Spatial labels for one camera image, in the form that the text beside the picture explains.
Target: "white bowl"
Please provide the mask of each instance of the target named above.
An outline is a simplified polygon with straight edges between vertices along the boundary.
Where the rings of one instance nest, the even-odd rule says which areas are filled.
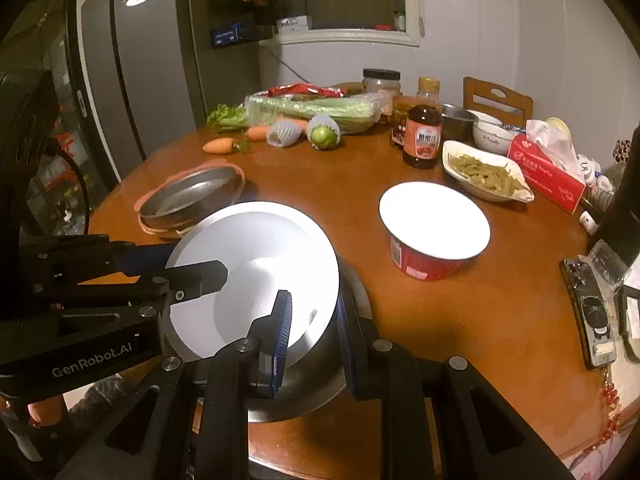
[[[495,124],[496,126],[502,126],[502,121],[492,115],[485,114],[484,112],[478,112],[476,110],[469,110],[469,112],[475,115],[478,118],[478,121],[482,121],[483,123]]]
[[[167,340],[185,361],[246,337],[254,319],[271,313],[279,289],[288,290],[293,302],[286,366],[320,339],[338,297],[338,262],[311,218],[271,202],[221,209],[178,243],[167,267],[208,260],[228,269],[222,290],[174,304],[162,320]]]
[[[449,155],[469,155],[477,158],[485,164],[506,167],[509,174],[518,182],[520,182],[525,187],[525,189],[518,190],[512,196],[507,197],[494,193],[493,191],[478,187],[476,186],[476,184],[473,184],[465,175],[458,173],[449,165]],[[509,200],[517,200],[519,202],[525,203],[533,202],[533,192],[525,182],[522,170],[510,158],[495,155],[494,153],[483,152],[482,150],[476,150],[475,148],[467,146],[462,142],[457,142],[456,140],[446,140],[442,145],[442,165],[447,173],[449,173],[452,177],[459,181],[460,186],[466,189],[469,193],[487,200],[488,202],[508,202]]]
[[[478,148],[498,155],[509,153],[515,132],[509,132],[496,124],[478,121],[474,123],[474,142]]]

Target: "window frame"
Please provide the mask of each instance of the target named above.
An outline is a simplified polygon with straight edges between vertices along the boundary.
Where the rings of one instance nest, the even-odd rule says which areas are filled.
[[[420,38],[424,36],[424,27],[420,0],[404,0],[406,13],[406,31],[373,30],[361,28],[318,28],[287,34],[275,34],[270,40],[261,40],[264,46],[322,43],[326,41],[365,41],[369,43],[391,43],[407,46],[420,46]]]

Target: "red beads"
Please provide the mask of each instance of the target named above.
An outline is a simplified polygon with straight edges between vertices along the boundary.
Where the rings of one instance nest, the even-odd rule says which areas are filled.
[[[620,412],[617,411],[620,407],[620,397],[614,385],[606,378],[604,388],[602,389],[602,397],[607,407],[607,417],[609,420],[607,421],[607,427],[598,441],[598,446],[610,440],[620,424]]]

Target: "red tissue box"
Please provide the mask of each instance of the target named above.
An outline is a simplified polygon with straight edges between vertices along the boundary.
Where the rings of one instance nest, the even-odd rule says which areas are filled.
[[[525,134],[519,134],[511,141],[507,156],[520,166],[525,180],[532,188],[565,211],[575,211],[586,186],[555,166],[545,152],[527,139]]]

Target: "white wall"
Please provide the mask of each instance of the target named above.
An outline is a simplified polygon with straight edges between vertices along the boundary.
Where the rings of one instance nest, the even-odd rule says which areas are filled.
[[[462,78],[500,83],[534,100],[534,117],[569,125],[576,150],[603,165],[640,120],[640,59],[602,0],[422,0],[420,47],[374,43],[270,46],[309,81],[362,78],[363,67],[438,77],[445,102],[462,103]],[[261,49],[263,86],[298,80]]]

